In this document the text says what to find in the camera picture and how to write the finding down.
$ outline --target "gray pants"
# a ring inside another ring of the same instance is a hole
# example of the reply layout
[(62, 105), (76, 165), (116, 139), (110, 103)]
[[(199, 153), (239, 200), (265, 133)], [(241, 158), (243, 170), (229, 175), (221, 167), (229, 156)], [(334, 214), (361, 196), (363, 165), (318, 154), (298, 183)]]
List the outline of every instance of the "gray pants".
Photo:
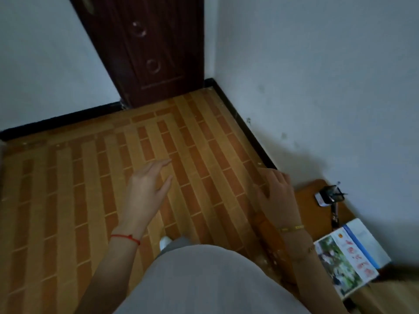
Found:
[(194, 244), (188, 238), (186, 238), (186, 237), (177, 238), (176, 240), (174, 240), (171, 243), (169, 243), (167, 245), (167, 247), (164, 248), (163, 251), (158, 254), (158, 256), (156, 257), (156, 259), (158, 257), (162, 256), (163, 254), (168, 253), (169, 251), (176, 250), (176, 249), (179, 249), (179, 248), (182, 248), (182, 247), (186, 247), (186, 246), (193, 246), (193, 245)]

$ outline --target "floor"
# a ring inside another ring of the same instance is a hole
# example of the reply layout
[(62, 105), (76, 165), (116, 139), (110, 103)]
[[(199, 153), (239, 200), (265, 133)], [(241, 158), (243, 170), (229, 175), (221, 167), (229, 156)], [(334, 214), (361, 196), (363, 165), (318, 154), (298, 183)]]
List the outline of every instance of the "floor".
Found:
[(249, 224), (263, 166), (212, 88), (9, 142), (0, 208), (0, 313), (72, 313), (106, 252), (126, 183), (170, 157), (175, 176), (135, 258), (129, 290), (181, 234), (253, 260), (276, 279)]

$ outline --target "wooden table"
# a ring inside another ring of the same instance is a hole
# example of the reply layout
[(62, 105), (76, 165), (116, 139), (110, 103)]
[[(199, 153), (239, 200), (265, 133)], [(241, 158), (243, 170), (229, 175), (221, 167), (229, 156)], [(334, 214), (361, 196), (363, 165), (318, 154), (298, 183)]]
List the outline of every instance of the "wooden table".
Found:
[[(316, 179), (309, 185), (295, 192), (300, 208), (301, 220), (307, 232), (316, 241), (332, 232), (330, 207), (320, 207), (314, 194), (318, 193), (327, 183), (323, 179)], [(338, 204), (338, 216), (341, 225), (353, 220), (355, 216), (344, 202)], [(262, 244), (274, 264), (279, 270), (285, 283), (295, 284), (291, 260), (285, 251), (285, 245), (278, 231), (263, 213), (257, 213), (252, 219), (254, 229), (259, 233)]]

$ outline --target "door panel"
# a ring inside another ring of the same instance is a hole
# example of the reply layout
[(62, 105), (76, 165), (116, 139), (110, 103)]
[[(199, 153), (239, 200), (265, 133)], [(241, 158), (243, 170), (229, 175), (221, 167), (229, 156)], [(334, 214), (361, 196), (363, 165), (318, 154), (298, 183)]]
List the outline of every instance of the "door panel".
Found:
[(71, 1), (120, 94), (134, 107), (202, 87), (203, 0)]

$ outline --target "shoe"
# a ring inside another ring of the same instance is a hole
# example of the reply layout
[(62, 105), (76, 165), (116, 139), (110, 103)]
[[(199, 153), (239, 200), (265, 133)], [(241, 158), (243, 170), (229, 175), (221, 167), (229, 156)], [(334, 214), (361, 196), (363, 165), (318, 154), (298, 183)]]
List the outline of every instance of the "shoe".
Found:
[(173, 240), (167, 236), (164, 236), (162, 239), (160, 239), (160, 251), (163, 251), (163, 249), (166, 248), (172, 241)]

